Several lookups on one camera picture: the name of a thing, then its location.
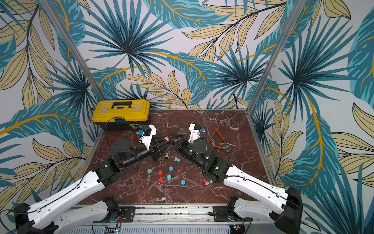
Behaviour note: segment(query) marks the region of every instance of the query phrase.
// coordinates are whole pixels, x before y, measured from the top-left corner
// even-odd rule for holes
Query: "yellow toolbox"
[[[100,101],[92,120],[106,131],[138,130],[141,125],[150,125],[149,108],[147,100]]]

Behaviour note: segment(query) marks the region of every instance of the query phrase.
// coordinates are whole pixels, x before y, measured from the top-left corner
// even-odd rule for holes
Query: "blue palm leaf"
[[[229,94],[229,99],[235,94],[237,97],[244,98],[247,93],[247,85],[250,82],[258,82],[267,61],[265,56],[259,58],[255,56],[252,60],[243,60],[241,51],[239,50],[240,62],[235,56],[234,51],[230,46],[230,56],[224,52],[229,60],[229,63],[223,61],[215,54],[217,59],[223,64],[212,63],[212,69],[216,71],[216,76],[212,81],[215,89],[219,89],[213,97],[223,93],[221,98]]]
[[[131,73],[134,74],[134,68],[137,66],[144,77],[145,71],[142,65],[144,65],[150,73],[150,67],[160,70],[155,63],[162,64],[159,59],[164,59],[164,57],[159,56],[157,53],[168,51],[156,47],[168,40],[159,42],[155,40],[166,34],[168,31],[157,35],[154,35],[154,33],[161,29],[166,24],[165,22],[156,25],[159,21],[159,19],[156,19],[148,27],[145,27],[144,22],[149,20],[150,12],[147,12],[143,18],[140,17],[141,1],[138,1],[135,9],[134,0],[131,0],[129,19],[127,16],[128,11],[126,1],[123,1],[122,3],[122,12],[120,11],[121,8],[119,7],[117,0],[113,0],[114,11],[109,4],[104,1],[107,13],[105,13],[97,3],[92,0],[91,2],[97,8],[100,15],[97,15],[88,8],[86,8],[86,10],[94,17],[101,27],[88,21],[83,22],[98,32],[97,34],[86,31],[86,34],[100,40],[100,42],[85,41],[85,43],[109,48],[91,50],[103,53],[96,56],[96,58],[122,55],[123,58],[127,57]]]
[[[60,65],[63,67],[64,71],[57,67],[55,67],[55,69],[61,75],[50,70],[47,71],[53,76],[51,80],[62,84],[64,87],[45,86],[44,88],[62,91],[52,96],[50,100],[65,102],[76,116],[80,116],[82,113],[83,123],[87,126],[86,118],[91,118],[94,112],[93,108],[97,105],[97,101],[90,93],[89,87],[91,85],[74,59],[68,61],[69,68],[66,68],[61,63]]]
[[[320,32],[318,32],[321,23],[321,18],[319,18],[315,32],[312,32],[312,24],[310,24],[307,36],[305,38],[303,38],[301,34],[298,35],[298,53],[296,51],[295,44],[291,44],[292,56],[288,51],[285,51],[288,58],[288,63],[282,61],[284,69],[279,68],[279,70],[291,80],[291,85],[281,98],[281,101],[286,97],[289,100],[292,100],[291,108],[287,114],[289,114],[291,110],[294,110],[294,121],[297,116],[297,107],[300,108],[301,119],[303,119],[303,107],[309,106],[308,99],[313,101],[313,95],[336,100],[324,94],[319,90],[320,88],[350,92],[348,90],[321,83],[323,81],[331,80],[337,81],[354,79],[351,76],[336,74],[338,72],[348,70],[349,67],[332,70],[328,69],[330,65],[340,62],[349,56],[350,53],[347,53],[338,58],[332,59],[332,57],[343,47],[345,47],[355,36],[355,33],[353,33],[344,39],[345,36],[348,35],[350,28],[345,30],[341,36],[338,36],[338,34],[344,30],[348,21],[340,28],[336,29],[338,22],[339,20],[337,20],[327,30],[327,25],[329,24],[329,21],[327,21],[326,24],[323,25]]]

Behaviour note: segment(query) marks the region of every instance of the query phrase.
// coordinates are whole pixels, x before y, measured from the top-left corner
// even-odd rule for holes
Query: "brown marble surface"
[[[231,144],[230,153],[217,150],[216,155],[236,165],[244,172],[269,182],[254,141],[251,129],[244,111],[240,110],[151,110],[151,124],[157,128],[157,134],[177,133],[189,136],[188,127],[190,123],[202,125],[207,130],[208,139],[214,145],[223,145],[222,140],[215,132],[218,128],[226,142]],[[113,144],[119,138],[128,138],[133,147],[138,146],[136,131],[113,131],[107,132],[108,141]],[[109,156],[108,144],[105,136],[102,137],[99,147],[91,163],[100,162]],[[139,166],[139,172],[133,167],[125,170],[126,176],[116,183],[84,199],[81,203],[92,204],[102,200],[104,197],[113,196],[118,203],[141,204],[141,203],[227,203],[231,196],[238,196],[246,200],[254,200],[250,196],[221,184],[209,184],[205,186],[202,182],[203,176],[199,169],[187,161],[174,148],[169,147],[166,151],[169,159],[164,155],[156,162],[148,157]],[[158,181],[158,171],[163,171],[164,181]]]

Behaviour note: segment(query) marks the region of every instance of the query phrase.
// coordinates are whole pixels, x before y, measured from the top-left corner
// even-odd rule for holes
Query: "toolbox handle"
[[[117,109],[123,109],[125,106],[131,108],[131,105],[132,101],[115,101],[113,102],[112,109],[114,109],[116,106],[118,106]]]

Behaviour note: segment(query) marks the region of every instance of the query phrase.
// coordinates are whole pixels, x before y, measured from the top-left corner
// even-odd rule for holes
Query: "pliers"
[[[230,150],[228,150],[230,145],[225,142],[225,138],[222,136],[220,131],[217,128],[215,129],[215,131],[220,136],[220,138],[222,139],[223,146],[215,146],[215,145],[212,145],[212,146],[215,147],[215,148],[218,148],[218,149],[223,149],[225,152],[231,152]]]

